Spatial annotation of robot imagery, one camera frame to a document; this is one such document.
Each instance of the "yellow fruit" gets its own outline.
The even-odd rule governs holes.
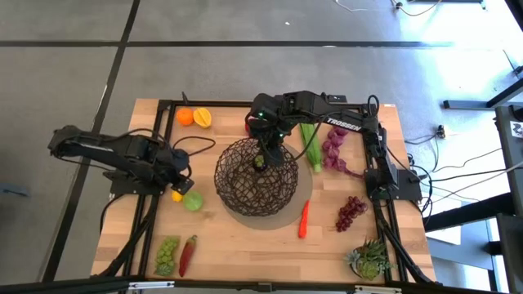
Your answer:
[[[174,200],[174,202],[181,202],[181,200],[183,199],[183,195],[178,193],[177,191],[172,191],[172,200]]]
[[[208,128],[211,126],[211,113],[205,108],[198,108],[193,113],[194,121],[198,123],[202,128]]]

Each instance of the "red pepper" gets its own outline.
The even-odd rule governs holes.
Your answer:
[[[309,200],[305,202],[303,207],[302,221],[300,222],[300,229],[297,232],[299,238],[305,238],[307,236],[307,220],[309,219]]]
[[[180,270],[178,271],[180,277],[186,274],[190,258],[193,256],[194,249],[196,248],[196,238],[196,235],[188,238],[186,245],[183,247],[183,252],[181,252],[180,256]]]

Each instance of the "wooden table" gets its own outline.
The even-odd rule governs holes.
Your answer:
[[[137,100],[129,129],[152,128],[157,105],[158,100]],[[394,105],[381,106],[378,117],[387,129],[388,146],[402,163],[408,166],[397,109]],[[297,237],[299,220],[281,229],[249,229],[226,212],[214,187],[214,167],[218,157],[227,146],[246,136],[244,116],[248,109],[208,109],[212,114],[210,128],[203,129],[196,124],[182,127],[175,120],[170,138],[170,142],[173,143],[183,136],[205,136],[217,142],[212,149],[190,158],[192,178],[195,182],[193,189],[204,196],[203,208],[199,212],[189,212],[181,203],[172,201],[169,191],[161,197],[146,277],[161,278],[154,275],[154,259],[166,236],[181,237],[177,262],[187,238],[197,234],[198,246],[184,278],[225,281],[361,282],[345,264],[343,257],[360,246],[366,238],[377,237],[373,210],[369,209],[364,215],[359,216],[347,232],[338,233],[334,224],[338,209],[346,203],[348,196],[358,196],[372,207],[366,198],[364,182],[337,171],[314,174],[306,239]],[[165,128],[166,120],[163,120],[162,129]],[[330,128],[328,125],[320,128],[320,142],[324,141]],[[303,149],[298,129],[295,129],[285,142],[296,150]],[[207,144],[205,141],[187,140],[177,148],[190,152]],[[350,133],[346,137],[340,157],[347,161],[347,167],[352,171],[362,172],[366,168],[360,134]],[[108,209],[92,266],[93,274],[104,270],[128,240],[136,201],[136,195],[126,195]],[[435,279],[419,211],[410,202],[395,201],[395,205],[404,247],[423,273]],[[388,217],[387,210],[384,208],[383,211]],[[394,261],[390,244],[388,248],[391,261]],[[138,244],[132,274],[137,273],[140,254],[141,244]],[[397,270],[392,270],[392,277],[398,279]],[[177,269],[173,278],[180,278]],[[374,282],[383,283],[383,279],[376,278]]]

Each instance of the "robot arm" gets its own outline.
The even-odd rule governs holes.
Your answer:
[[[114,137],[65,126],[55,131],[48,148],[57,158],[83,156],[115,167],[115,171],[105,171],[104,176],[133,187],[131,191],[140,191],[136,187],[143,186],[158,193],[172,184],[173,189],[184,194],[192,186],[192,181],[181,175],[190,169],[187,153],[148,136],[126,133]]]
[[[245,119],[253,137],[260,141],[261,149],[268,153],[264,154],[267,162],[280,163],[277,147],[298,123],[327,123],[362,134],[365,152],[377,165],[377,169],[369,169],[365,175],[368,187],[373,187],[370,193],[378,189],[397,189],[398,171],[387,153],[387,130],[379,123],[377,111],[371,112],[370,97],[364,114],[340,104],[330,104],[330,98],[332,96],[324,93],[298,91],[274,97],[259,94],[254,99]]]

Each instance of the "woven wire sphere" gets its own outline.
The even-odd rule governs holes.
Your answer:
[[[297,187],[297,163],[282,145],[285,163],[256,171],[257,140],[242,139],[230,145],[218,159],[214,185],[223,203],[244,216],[270,216],[285,207]]]

